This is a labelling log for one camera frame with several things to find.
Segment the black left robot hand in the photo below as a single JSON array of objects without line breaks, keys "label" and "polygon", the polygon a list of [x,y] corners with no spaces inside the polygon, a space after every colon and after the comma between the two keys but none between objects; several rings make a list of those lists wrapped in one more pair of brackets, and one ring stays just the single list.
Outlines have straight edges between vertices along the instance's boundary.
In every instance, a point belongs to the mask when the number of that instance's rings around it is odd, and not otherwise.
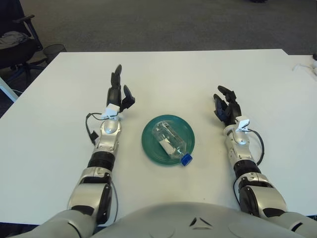
[{"label": "black left robot hand", "polygon": [[125,98],[121,98],[121,72],[122,65],[119,64],[116,70],[111,73],[111,87],[108,89],[106,102],[107,106],[109,104],[119,106],[119,113],[123,112],[125,109],[128,109],[133,104],[135,104],[135,98],[132,96],[132,93],[127,85],[124,85],[123,87]]}]

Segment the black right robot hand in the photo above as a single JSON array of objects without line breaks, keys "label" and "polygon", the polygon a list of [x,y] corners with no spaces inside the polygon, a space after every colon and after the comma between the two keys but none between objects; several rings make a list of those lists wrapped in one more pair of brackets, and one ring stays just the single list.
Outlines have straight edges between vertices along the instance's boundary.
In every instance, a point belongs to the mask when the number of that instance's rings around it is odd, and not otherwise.
[{"label": "black right robot hand", "polygon": [[240,105],[236,102],[236,95],[223,86],[218,86],[219,92],[225,96],[225,100],[221,99],[217,94],[213,95],[215,102],[214,113],[217,118],[225,124],[225,126],[235,124],[235,119],[242,115]]}]

